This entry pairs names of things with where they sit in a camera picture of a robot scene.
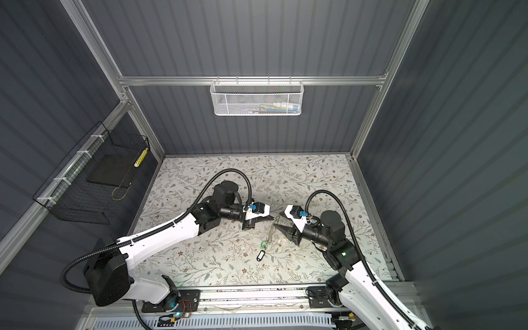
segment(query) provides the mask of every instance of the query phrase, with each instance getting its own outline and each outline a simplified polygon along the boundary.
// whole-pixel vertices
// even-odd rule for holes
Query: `white mesh basket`
[[[213,81],[211,98],[218,116],[298,116],[303,83],[288,85],[232,85]]]

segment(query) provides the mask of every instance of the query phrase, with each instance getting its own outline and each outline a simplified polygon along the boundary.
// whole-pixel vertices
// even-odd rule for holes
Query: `yellow connector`
[[[147,155],[147,152],[148,152],[148,148],[145,148],[145,150],[143,150],[143,152],[141,153],[141,155],[139,156],[137,161],[134,163],[134,167],[139,167],[139,165],[141,164],[143,159],[145,159],[145,156]]]

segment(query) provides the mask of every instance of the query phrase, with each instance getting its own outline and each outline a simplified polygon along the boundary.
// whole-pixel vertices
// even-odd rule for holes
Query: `corrugated wall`
[[[59,1],[0,1],[0,234],[118,99]],[[137,132],[126,115],[116,127]],[[62,268],[104,234],[127,233],[157,162],[150,154],[129,191],[130,219],[111,226],[47,216],[0,276],[0,328],[73,329],[88,295],[59,284]],[[81,267],[71,281],[86,285]]]
[[[376,76],[412,0],[85,1],[125,76]],[[306,87],[298,117],[217,117],[202,87],[132,87],[167,154],[345,152],[374,87]]]
[[[528,324],[528,2],[433,1],[359,163],[447,329]]]
[[[306,87],[300,116],[216,116],[208,87],[132,87],[167,154],[350,151],[375,86]]]

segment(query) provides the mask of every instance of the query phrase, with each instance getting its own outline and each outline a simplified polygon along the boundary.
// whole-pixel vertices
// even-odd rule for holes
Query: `floral tablecloth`
[[[292,225],[278,215],[286,205],[304,205],[317,189],[332,191],[347,208],[371,267],[382,280],[391,278],[344,155],[166,158],[134,232],[183,212],[215,173],[230,167],[246,173],[253,198],[271,205],[271,214],[282,224]],[[247,187],[238,174],[228,173],[222,179],[236,182],[242,200],[246,200]],[[204,196],[211,195],[212,187],[220,181],[212,184],[210,193]],[[310,213],[320,215],[324,210],[341,213],[331,197],[317,195],[310,204]],[[278,230],[272,235],[264,259],[258,262],[256,256],[271,223],[259,222],[255,229],[241,231],[241,223],[222,220],[209,232],[148,258],[138,269],[170,275],[184,287],[311,283],[325,281],[336,273],[309,241],[303,240],[298,247]]]

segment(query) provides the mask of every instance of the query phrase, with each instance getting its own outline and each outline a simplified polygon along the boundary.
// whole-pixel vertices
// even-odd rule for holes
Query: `black wire basket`
[[[150,152],[148,138],[105,130],[61,177],[55,188],[33,199],[59,220],[110,224],[118,216],[141,162]]]

